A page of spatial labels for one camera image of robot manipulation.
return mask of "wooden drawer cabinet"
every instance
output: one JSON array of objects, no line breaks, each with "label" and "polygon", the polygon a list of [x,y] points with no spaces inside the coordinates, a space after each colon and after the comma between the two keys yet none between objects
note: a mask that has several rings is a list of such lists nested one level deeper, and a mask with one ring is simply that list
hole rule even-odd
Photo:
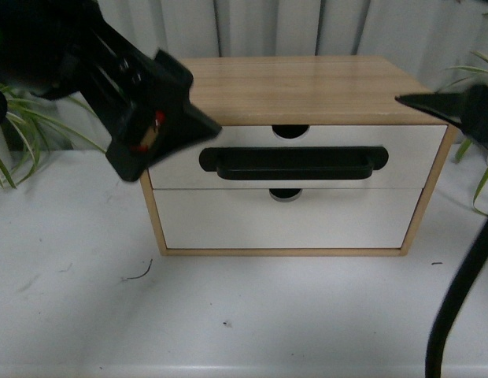
[{"label": "wooden drawer cabinet", "polygon": [[[426,91],[414,79],[380,57],[184,63],[194,74],[192,102],[223,131],[142,176],[162,254],[406,254],[455,135],[394,101]],[[323,148],[324,159],[347,147],[349,160],[357,150],[358,166],[340,169],[359,174],[360,150],[369,147],[384,150],[386,160],[370,164],[364,178],[283,176],[283,165],[319,169],[297,163],[305,150]],[[241,152],[245,163],[230,155],[242,148],[253,149]],[[275,165],[275,176],[263,173],[261,162],[248,173],[256,149],[266,169]],[[263,149],[278,149],[275,162]],[[208,170],[205,157],[213,155],[217,167]],[[363,166],[375,160],[361,156]]]}]

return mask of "black drawer handle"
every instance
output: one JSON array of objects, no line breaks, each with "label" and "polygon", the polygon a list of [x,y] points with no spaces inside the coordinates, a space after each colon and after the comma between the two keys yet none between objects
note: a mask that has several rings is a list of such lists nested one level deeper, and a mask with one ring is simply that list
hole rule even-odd
[{"label": "black drawer handle", "polygon": [[389,159],[382,146],[206,148],[199,162],[226,180],[362,180]]}]

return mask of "white drawer front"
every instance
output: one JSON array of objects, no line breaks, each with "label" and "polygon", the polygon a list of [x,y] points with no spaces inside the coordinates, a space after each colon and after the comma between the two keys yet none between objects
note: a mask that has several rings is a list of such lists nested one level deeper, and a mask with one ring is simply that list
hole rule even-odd
[{"label": "white drawer front", "polygon": [[399,248],[420,189],[153,191],[168,248]]},{"label": "white drawer front", "polygon": [[[150,169],[155,189],[224,188],[420,188],[426,182],[445,125],[432,126],[311,126],[296,139],[278,138],[271,126],[231,126],[207,143],[193,146]],[[389,161],[365,180],[234,181],[205,172],[198,157],[215,146],[384,146]]]}]

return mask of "white table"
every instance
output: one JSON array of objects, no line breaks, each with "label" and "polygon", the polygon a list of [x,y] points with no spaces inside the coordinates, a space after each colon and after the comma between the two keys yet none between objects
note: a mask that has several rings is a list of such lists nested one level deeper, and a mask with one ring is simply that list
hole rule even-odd
[{"label": "white table", "polygon": [[[449,159],[404,258],[163,258],[138,184],[53,153],[0,190],[0,377],[423,376],[484,168],[475,149]],[[488,263],[444,372],[488,377]]]}]

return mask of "curtain fold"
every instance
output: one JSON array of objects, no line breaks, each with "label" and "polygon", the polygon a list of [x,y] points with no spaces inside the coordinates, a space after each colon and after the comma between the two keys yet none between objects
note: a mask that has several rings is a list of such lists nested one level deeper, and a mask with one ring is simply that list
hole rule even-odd
[{"label": "curtain fold", "polygon": [[488,55],[488,4],[477,0],[98,3],[106,21],[151,57],[159,48],[180,59],[381,55],[436,90],[459,77],[448,67],[483,66],[470,51]]}]

